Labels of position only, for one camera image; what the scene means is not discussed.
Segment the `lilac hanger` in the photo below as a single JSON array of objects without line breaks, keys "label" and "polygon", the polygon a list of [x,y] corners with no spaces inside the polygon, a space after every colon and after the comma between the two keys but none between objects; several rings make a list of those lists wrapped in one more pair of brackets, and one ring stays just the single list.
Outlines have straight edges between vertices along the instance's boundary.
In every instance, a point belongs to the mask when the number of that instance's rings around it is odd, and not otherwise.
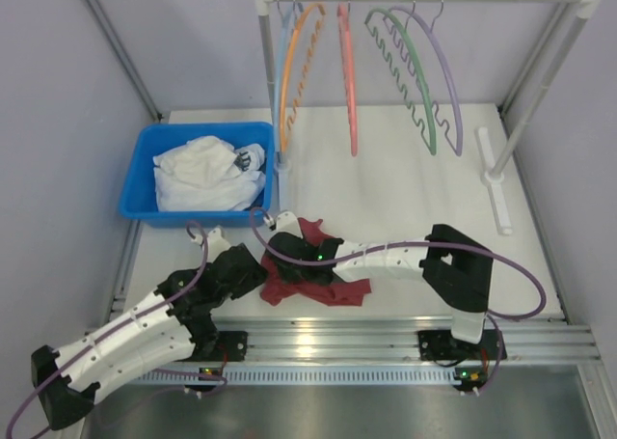
[{"label": "lilac hanger", "polygon": [[[456,156],[461,156],[463,154],[463,145],[464,145],[464,126],[463,119],[460,107],[460,101],[454,81],[454,77],[446,59],[443,48],[434,33],[434,25],[435,21],[441,16],[443,13],[443,8],[441,8],[440,12],[433,18],[431,23],[427,23],[420,14],[416,12],[416,7],[406,8],[401,5],[393,6],[388,8],[393,14],[395,14],[404,27],[407,29],[409,33],[409,24],[412,21],[423,33],[425,38],[428,40],[428,43],[433,49],[433,53],[437,59],[439,67],[441,69],[443,75],[443,82],[445,84],[446,90],[448,92],[448,97],[450,99],[449,103],[452,106],[452,117],[454,119],[454,123],[451,123],[448,117],[446,117],[441,111],[441,105],[433,98],[433,116],[436,122],[436,133],[437,130],[441,130],[443,132],[443,136],[445,138],[446,143],[451,147],[452,151]],[[398,35],[393,31],[393,28],[389,26],[389,21],[383,17],[383,23],[385,27],[388,29],[390,34],[393,46],[402,47],[402,41],[398,38]],[[398,52],[402,65],[404,66],[403,59],[407,57],[406,53]],[[405,71],[411,77],[410,72],[411,68],[406,68]]]}]

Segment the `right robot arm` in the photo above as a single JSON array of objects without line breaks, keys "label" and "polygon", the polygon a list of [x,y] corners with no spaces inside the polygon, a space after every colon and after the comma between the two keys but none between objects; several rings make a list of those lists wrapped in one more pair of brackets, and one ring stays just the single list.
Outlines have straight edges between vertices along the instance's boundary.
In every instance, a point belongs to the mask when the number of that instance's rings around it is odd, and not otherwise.
[{"label": "right robot arm", "polygon": [[300,234],[277,229],[265,255],[290,283],[306,281],[322,287],[362,280],[423,283],[452,312],[452,351],[468,359],[485,346],[496,255],[451,226],[436,224],[423,239],[385,244],[334,237],[312,245]]}]

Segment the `red tank top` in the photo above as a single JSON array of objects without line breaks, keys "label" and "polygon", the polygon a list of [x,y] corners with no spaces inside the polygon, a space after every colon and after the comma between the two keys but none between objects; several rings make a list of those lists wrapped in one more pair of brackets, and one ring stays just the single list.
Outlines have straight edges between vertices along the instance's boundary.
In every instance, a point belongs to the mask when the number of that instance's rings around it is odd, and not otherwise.
[{"label": "red tank top", "polygon": [[[305,218],[300,218],[299,222],[303,232],[302,237],[312,245],[317,245],[323,239],[333,237],[321,231],[321,219],[309,221]],[[263,253],[260,263],[268,271],[268,277],[260,292],[260,297],[271,306],[278,306],[288,297],[302,295],[330,307],[360,307],[364,297],[371,293],[370,281],[367,279],[355,282],[342,282],[335,278],[335,281],[329,286],[318,286],[311,283],[301,283],[300,285],[286,284],[279,278],[276,266],[266,256],[266,251]]]}]

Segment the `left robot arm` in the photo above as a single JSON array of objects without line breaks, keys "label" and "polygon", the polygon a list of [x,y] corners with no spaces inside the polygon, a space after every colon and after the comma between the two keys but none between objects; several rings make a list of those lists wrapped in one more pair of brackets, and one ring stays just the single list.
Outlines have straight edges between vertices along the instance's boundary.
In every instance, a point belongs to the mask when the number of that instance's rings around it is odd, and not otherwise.
[{"label": "left robot arm", "polygon": [[205,360],[219,344],[211,313],[259,287],[266,269],[243,244],[196,269],[172,272],[142,301],[81,340],[31,356],[51,430],[86,417],[124,384],[171,362]]}]

